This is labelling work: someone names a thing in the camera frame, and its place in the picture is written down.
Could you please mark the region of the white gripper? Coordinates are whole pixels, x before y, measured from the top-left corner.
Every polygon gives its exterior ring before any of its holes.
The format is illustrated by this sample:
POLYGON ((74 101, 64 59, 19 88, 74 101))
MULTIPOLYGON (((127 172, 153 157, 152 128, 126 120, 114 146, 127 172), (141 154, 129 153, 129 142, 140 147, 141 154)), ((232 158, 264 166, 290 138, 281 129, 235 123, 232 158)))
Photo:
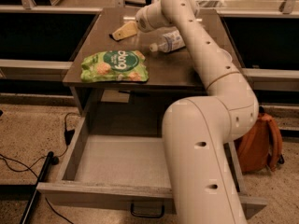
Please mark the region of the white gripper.
POLYGON ((161 6, 151 4, 139 9, 135 15, 135 21, 128 21, 122 27, 111 34, 111 37, 120 41, 124 38, 136 35, 138 28, 142 32, 150 32, 161 27, 161 6))

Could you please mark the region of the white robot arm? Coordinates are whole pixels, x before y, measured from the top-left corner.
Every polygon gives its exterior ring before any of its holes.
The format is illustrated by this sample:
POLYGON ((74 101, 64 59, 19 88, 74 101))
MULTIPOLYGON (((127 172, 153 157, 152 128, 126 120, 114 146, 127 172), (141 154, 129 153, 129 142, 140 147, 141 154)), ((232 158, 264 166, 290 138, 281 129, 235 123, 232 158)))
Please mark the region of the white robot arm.
POLYGON ((180 99, 164 113, 164 154, 179 224, 247 224, 224 146, 258 117, 251 86, 197 21, 193 0, 159 0, 135 15, 140 31, 175 26, 206 95, 180 99))

